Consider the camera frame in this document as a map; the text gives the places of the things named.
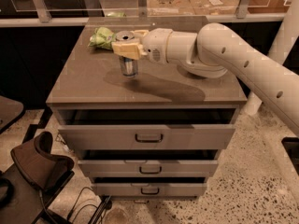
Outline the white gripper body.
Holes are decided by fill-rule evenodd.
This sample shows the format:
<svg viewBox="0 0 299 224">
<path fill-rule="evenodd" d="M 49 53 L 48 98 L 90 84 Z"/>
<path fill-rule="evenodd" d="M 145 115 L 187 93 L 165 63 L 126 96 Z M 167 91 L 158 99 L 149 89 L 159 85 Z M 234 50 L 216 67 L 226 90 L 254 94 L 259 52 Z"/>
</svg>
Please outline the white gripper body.
<svg viewBox="0 0 299 224">
<path fill-rule="evenodd" d="M 157 28 L 143 38 L 142 45 L 152 63 L 167 63 L 167 41 L 172 32 L 172 29 Z"/>
</svg>

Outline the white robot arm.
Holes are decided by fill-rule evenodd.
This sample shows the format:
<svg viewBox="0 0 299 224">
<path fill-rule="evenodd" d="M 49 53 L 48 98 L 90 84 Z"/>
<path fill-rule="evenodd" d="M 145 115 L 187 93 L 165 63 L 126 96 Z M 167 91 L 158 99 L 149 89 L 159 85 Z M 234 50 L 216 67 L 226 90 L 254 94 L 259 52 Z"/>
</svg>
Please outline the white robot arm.
<svg viewBox="0 0 299 224">
<path fill-rule="evenodd" d="M 299 134 L 299 76 L 263 55 L 220 23 L 197 33 L 172 29 L 121 31 L 113 52 L 153 63 L 177 63 L 200 77 L 216 78 L 230 71 L 241 79 L 295 134 Z"/>
</svg>

